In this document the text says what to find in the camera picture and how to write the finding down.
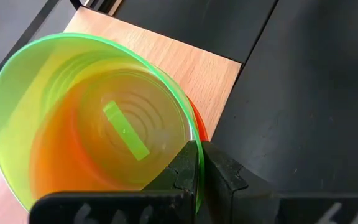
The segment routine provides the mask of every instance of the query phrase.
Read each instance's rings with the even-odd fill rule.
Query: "wood grain surface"
[[[239,63],[85,8],[79,8],[65,32],[111,39],[167,72],[192,99],[212,136]],[[27,215],[0,171],[0,224],[27,223]]]

